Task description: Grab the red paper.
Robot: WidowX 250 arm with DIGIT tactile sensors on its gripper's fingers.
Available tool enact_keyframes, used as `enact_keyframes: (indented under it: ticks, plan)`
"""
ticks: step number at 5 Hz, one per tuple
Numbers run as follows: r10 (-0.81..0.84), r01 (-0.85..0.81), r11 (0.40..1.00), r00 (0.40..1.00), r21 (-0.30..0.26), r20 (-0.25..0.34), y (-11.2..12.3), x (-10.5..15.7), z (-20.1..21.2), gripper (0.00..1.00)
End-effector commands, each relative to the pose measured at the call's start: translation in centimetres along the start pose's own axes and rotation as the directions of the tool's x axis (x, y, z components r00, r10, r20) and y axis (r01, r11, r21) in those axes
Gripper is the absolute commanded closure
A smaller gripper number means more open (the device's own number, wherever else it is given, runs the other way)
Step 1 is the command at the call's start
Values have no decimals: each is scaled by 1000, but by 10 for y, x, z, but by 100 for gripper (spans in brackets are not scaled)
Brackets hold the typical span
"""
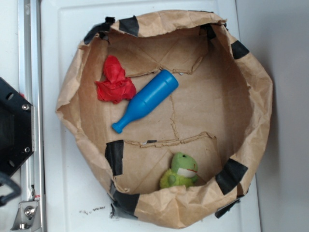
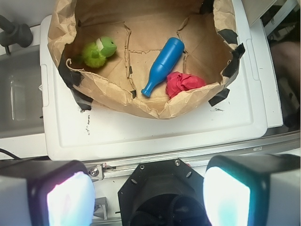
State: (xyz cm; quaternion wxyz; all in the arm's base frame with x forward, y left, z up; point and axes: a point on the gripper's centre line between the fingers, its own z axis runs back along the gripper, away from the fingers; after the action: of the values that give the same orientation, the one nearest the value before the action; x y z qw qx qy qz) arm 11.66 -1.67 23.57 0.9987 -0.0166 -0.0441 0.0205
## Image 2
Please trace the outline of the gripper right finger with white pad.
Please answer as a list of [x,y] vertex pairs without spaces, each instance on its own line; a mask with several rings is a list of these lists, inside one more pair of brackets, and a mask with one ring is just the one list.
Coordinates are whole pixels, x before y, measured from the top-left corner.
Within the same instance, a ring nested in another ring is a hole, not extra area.
[[299,226],[301,158],[216,155],[207,165],[203,198],[214,226]]

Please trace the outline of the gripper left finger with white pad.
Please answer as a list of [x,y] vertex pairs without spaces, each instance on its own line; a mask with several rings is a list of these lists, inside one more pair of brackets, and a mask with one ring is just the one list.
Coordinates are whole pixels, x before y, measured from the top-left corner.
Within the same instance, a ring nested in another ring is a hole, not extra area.
[[2,226],[88,226],[95,189],[80,161],[0,162]]

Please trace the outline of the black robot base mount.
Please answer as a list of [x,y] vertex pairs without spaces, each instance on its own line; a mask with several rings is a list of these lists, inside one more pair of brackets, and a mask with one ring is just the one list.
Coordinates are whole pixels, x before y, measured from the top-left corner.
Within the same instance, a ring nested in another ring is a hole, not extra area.
[[180,159],[140,163],[118,191],[124,226],[209,226],[204,177]]

